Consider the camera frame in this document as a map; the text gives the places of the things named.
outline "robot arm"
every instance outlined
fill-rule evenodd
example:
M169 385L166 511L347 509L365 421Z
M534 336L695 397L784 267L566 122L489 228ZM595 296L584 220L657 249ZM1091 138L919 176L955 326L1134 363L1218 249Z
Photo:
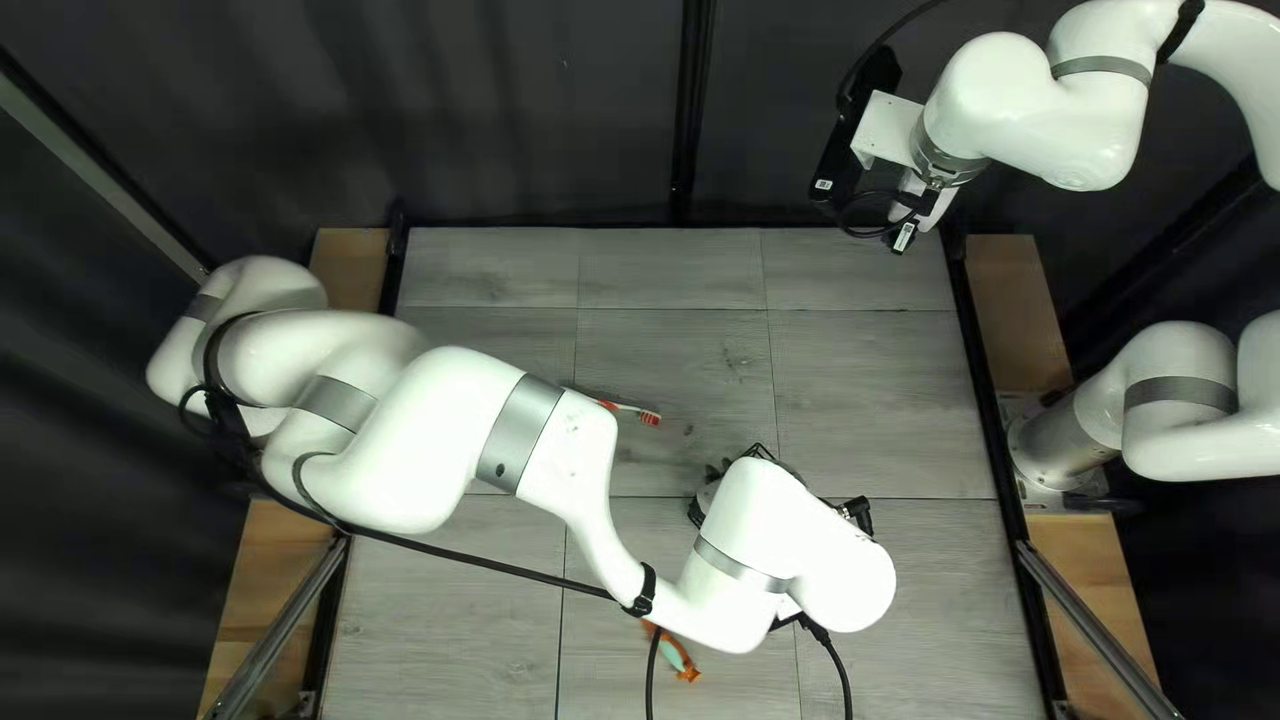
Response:
M1274 475L1280 473L1277 361L1280 311L1249 323L1239 356L1208 325L1151 325L1074 393L1010 425L1014 465L1059 491L1120 454L1153 480Z
M147 379L170 402L204 382L246 419L279 413L257 439L261 471L302 505L422 534L483 479L562 518L625 607L644 596L648 619L726 652L755 648L787 597L836 632L870 625L892 601L884 550L754 457L730 468L680 580L650 578L609 514L617 423L598 402L471 350L422 354L399 320L314 309L317 283L282 297L273 277L308 284L291 263L250 258L219 273L201 291L207 320L179 319Z
M1157 54L1172 50L1167 61L1213 78L1236 101L1262 177L1280 188L1280 19L1231 0L1197 6L1091 0L1062 15L1046 50L1007 32L977 37L923 106L877 91L851 149L864 167L873 158L905 165L902 190L942 192L920 229L992 160L1065 190L1106 190L1133 165ZM1189 29L1165 47L1175 26ZM891 219L905 213L899 206Z

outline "cable strap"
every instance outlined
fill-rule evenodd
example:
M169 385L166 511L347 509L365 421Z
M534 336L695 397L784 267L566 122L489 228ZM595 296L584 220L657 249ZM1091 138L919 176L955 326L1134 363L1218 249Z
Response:
M641 562L644 568L644 585L640 587L640 594L631 601L631 607L623 607L622 611L632 618L644 618L645 615L653 612L653 591L658 587L658 573L648 562Z
M1169 37L1165 38L1164 45L1156 51L1157 65L1164 65L1172 58L1174 53L1178 53L1178 47L1187 40L1187 33L1196 24L1196 18L1203 12L1204 0L1185 0L1185 3L1178 6L1178 22L1174 23L1174 29L1169 31Z

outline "gray metal band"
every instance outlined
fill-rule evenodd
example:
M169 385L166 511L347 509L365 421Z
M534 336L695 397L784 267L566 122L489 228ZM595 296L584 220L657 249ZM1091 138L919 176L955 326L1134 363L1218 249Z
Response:
M480 451L476 479L516 495L529 456L562 395L564 388L536 375L520 378Z
M721 573L724 573L730 578L764 592L782 594L791 587L791 580L774 578L768 573L762 573L750 565L744 565L728 555L724 555L721 548L707 542L707 538L703 536L698 536L698 539L694 542L694 552L705 560L708 565L716 568Z
M214 316L214 311L218 310L221 301L220 297L214 297L212 295L197 295L191 299L191 305L187 305L183 316L207 323Z
M1204 378L1185 378L1179 375L1147 378L1146 380L1133 383L1129 386L1129 389L1124 391L1125 411L1161 400L1207 405L1228 415L1240 407L1234 389L1219 382L1206 380Z
M342 380L316 375L307 383L294 407L320 415L355 433L360 432L378 407L378 398Z
M945 187L968 182L991 165L991 158L956 158L938 147L924 129L923 115L911 128L911 160L924 173L925 182L942 181ZM947 174L940 176L936 170Z
M1144 68L1142 63L1128 58L1116 58L1115 55L1073 58L1053 65L1048 72L1053 76L1053 79L1062 76L1074 76L1075 73L1120 73L1151 87L1151 70Z

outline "black curtain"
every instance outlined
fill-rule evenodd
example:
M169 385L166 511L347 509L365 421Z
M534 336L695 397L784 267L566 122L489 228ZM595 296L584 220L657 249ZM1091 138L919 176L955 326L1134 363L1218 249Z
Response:
M195 286L0 114L0 716L192 717L244 501L143 369Z

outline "gray tile floor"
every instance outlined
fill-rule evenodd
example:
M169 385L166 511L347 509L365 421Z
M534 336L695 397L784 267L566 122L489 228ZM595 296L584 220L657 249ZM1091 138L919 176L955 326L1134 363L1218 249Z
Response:
M563 384L632 398L612 479L627 547L675 578L701 468L764 442L818 495L873 500L899 594L837 644L861 719L1032 719L1041 703L937 240L824 229L417 229L399 316ZM476 483L430 542L591 580L563 525ZM609 602L358 541L326 717L643 717L645 639ZM791 628L690 647L658 716L840 717Z

